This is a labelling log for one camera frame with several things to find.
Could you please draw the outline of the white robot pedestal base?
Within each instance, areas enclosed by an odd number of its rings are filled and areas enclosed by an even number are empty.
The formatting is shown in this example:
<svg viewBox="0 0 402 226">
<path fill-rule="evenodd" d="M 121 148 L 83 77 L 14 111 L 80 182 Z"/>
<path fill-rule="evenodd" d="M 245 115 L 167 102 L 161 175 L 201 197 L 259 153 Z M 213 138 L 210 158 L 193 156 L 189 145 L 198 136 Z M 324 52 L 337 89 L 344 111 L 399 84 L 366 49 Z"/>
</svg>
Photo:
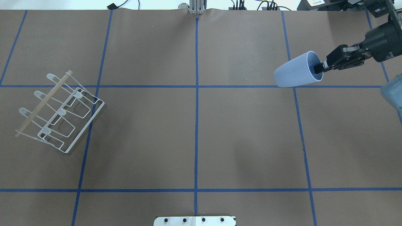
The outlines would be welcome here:
<svg viewBox="0 0 402 226">
<path fill-rule="evenodd" d="M 157 217 L 154 226 L 236 226 L 232 216 L 176 216 Z"/>
</svg>

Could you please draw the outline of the light blue plastic cup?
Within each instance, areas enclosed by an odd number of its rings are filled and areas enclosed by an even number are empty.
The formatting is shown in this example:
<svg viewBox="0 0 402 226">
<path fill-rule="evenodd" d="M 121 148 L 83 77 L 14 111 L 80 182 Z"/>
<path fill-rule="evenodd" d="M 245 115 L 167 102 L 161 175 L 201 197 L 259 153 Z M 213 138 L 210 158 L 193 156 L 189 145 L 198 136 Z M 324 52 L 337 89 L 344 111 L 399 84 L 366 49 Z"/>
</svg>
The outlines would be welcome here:
<svg viewBox="0 0 402 226">
<path fill-rule="evenodd" d="M 316 73 L 313 68 L 320 63 L 319 56 L 308 51 L 278 67 L 273 73 L 274 81 L 282 88 L 320 82 L 323 73 Z"/>
</svg>

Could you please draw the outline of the small black puck device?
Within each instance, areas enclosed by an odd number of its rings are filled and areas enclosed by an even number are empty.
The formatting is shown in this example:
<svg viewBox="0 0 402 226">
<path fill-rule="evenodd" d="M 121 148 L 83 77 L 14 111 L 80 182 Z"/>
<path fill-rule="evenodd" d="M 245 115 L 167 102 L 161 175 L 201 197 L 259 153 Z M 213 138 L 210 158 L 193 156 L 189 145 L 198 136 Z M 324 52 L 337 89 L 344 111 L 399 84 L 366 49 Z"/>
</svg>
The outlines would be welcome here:
<svg viewBox="0 0 402 226">
<path fill-rule="evenodd" d="M 117 8 L 118 8 L 118 6 L 117 6 L 115 3 L 109 4 L 109 5 L 107 6 L 107 9 L 109 9 L 109 10 L 115 10 L 115 9 L 117 9 Z"/>
</svg>

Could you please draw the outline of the white wire cup holder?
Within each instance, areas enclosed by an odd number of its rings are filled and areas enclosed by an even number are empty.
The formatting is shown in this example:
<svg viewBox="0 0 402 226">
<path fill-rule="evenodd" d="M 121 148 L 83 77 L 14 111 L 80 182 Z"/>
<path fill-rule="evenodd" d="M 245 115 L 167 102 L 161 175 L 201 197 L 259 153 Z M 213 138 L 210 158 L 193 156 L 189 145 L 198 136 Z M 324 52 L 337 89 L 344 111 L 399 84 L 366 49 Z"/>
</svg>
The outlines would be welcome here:
<svg viewBox="0 0 402 226">
<path fill-rule="evenodd" d="M 34 92 L 40 102 L 33 110 L 19 109 L 25 119 L 15 130 L 15 137 L 23 135 L 69 153 L 105 102 L 78 82 L 72 70 L 62 77 L 49 73 L 46 78 L 54 86 L 47 93 Z"/>
</svg>

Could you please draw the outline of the aluminium frame post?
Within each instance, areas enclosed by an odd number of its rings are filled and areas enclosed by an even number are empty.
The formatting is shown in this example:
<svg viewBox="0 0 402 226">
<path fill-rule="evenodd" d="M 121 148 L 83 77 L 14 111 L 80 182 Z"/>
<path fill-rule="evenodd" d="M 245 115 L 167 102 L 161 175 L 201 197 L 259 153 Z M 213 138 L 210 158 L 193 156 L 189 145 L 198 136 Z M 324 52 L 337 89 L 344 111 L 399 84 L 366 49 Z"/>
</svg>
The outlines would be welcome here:
<svg viewBox="0 0 402 226">
<path fill-rule="evenodd" d="M 207 0 L 190 0 L 189 14 L 204 14 L 207 8 Z"/>
</svg>

